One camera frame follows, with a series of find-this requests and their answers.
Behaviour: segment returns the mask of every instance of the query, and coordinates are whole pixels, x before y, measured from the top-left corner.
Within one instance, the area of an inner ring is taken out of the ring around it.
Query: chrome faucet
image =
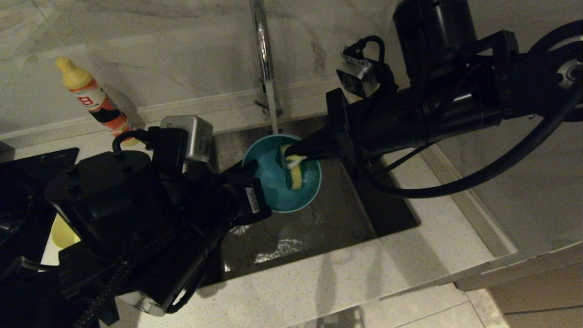
[[[275,72],[273,71],[273,61],[271,58],[271,47],[269,45],[269,30],[267,28],[267,17],[265,14],[265,5],[263,0],[250,0],[251,5],[251,19],[253,20],[253,27],[255,28],[255,37],[257,40],[257,47],[259,53],[259,63],[261,65],[261,91],[264,96],[262,101],[256,100],[255,104],[263,108],[263,113],[269,116],[269,99],[265,87],[265,82],[271,82],[273,85],[273,97],[276,108],[277,117],[283,114],[279,109],[279,102],[277,91],[275,87]]]

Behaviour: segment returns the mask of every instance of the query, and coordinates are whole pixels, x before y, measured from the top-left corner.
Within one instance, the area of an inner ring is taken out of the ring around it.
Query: white countertop
[[[106,131],[86,134],[16,149],[15,159],[76,146],[79,160],[110,151],[111,141]],[[419,156],[394,174],[404,188],[439,184]],[[154,317],[118,302],[121,320],[114,327],[287,327],[494,259],[451,197],[409,204],[421,221],[417,228],[202,288],[172,315]],[[57,264],[52,241],[43,263]]]

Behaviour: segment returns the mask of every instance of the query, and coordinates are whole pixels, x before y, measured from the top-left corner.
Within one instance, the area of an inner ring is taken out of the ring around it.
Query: dish soap bottle
[[[63,85],[87,108],[89,114],[110,130],[114,137],[133,130],[128,117],[103,91],[91,73],[77,67],[65,57],[58,58],[55,65],[61,69]],[[138,142],[136,138],[127,138],[122,144],[133,146]]]

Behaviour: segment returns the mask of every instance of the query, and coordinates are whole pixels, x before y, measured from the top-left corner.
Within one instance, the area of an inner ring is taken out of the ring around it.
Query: kitchen sink
[[[303,138],[323,126],[325,119],[319,117],[281,124],[280,129]],[[230,168],[270,130],[264,127],[215,136],[211,167],[217,172]],[[367,183],[351,179],[340,159],[321,160],[320,164],[322,184],[314,201],[297,212],[273,213],[262,222],[231,230],[212,255],[203,285],[419,225],[403,200],[380,194]],[[392,183],[389,176],[385,178],[386,183]]]

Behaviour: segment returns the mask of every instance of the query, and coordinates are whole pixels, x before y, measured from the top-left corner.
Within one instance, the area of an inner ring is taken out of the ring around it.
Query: stove
[[[78,153],[70,148],[0,163],[0,272],[16,256],[40,262],[57,213],[44,199],[44,188],[75,164]]]

